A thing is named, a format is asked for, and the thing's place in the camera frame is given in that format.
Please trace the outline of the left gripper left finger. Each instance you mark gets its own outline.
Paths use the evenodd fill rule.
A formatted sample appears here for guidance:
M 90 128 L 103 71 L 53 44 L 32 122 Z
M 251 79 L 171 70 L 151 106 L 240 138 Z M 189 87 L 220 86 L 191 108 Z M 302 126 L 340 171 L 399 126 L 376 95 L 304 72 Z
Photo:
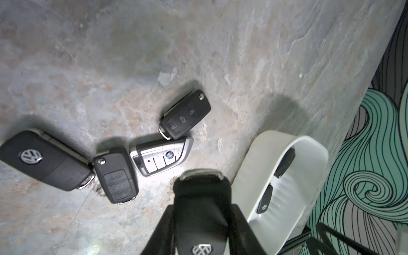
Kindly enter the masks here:
M 169 205 L 164 211 L 158 225 L 151 235 L 142 255 L 174 255 L 174 206 Z

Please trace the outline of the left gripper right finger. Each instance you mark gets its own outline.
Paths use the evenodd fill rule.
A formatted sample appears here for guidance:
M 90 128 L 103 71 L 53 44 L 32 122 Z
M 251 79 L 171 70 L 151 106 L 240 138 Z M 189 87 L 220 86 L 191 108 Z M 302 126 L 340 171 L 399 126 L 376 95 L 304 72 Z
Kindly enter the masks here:
M 228 219 L 229 252 L 231 255 L 265 255 L 239 206 L 230 206 Z

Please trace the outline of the black VW key top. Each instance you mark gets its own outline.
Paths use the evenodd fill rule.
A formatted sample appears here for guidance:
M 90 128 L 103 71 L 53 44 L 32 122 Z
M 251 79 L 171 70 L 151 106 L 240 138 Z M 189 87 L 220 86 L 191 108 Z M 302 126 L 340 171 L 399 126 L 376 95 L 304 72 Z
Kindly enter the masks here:
M 173 191 L 178 254 L 224 254 L 231 205 L 229 180 L 218 170 L 188 170 L 174 182 Z

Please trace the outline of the white plastic storage box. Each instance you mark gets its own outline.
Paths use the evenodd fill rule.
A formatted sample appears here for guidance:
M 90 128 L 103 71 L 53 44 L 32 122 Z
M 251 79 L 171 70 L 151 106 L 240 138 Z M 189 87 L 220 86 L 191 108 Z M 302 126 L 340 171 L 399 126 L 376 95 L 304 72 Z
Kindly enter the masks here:
M 278 179 L 274 173 L 291 147 L 295 159 Z M 232 183 L 232 203 L 239 206 L 266 254 L 278 254 L 290 237 L 313 200 L 328 158 L 328 150 L 308 136 L 269 130 L 251 144 Z M 267 211 L 259 215 L 256 210 L 269 184 L 272 199 Z

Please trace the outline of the silver BMW key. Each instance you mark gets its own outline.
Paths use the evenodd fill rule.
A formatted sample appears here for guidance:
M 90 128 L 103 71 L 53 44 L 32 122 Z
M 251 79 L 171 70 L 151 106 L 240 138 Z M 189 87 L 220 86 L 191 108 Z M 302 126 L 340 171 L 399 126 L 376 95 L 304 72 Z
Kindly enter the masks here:
M 193 143 L 192 137 L 146 142 L 130 148 L 130 158 L 136 169 L 144 177 L 149 177 L 183 163 L 190 154 Z

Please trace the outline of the black flip key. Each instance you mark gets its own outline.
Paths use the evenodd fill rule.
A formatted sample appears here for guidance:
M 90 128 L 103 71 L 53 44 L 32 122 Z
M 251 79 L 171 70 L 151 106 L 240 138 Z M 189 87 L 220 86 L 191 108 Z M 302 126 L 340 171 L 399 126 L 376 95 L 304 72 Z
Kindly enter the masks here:
M 123 147 L 110 149 L 92 160 L 103 191 L 113 204 L 125 204 L 139 193 L 136 172 L 128 151 Z

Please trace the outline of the black VW key large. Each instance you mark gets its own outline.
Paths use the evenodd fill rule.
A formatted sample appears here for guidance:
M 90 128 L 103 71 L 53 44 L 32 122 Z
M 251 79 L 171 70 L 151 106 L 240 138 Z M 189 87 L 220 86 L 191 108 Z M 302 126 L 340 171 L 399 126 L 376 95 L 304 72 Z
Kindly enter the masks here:
M 1 145 L 1 161 L 64 191 L 83 189 L 95 178 L 92 164 L 49 134 L 23 130 Z

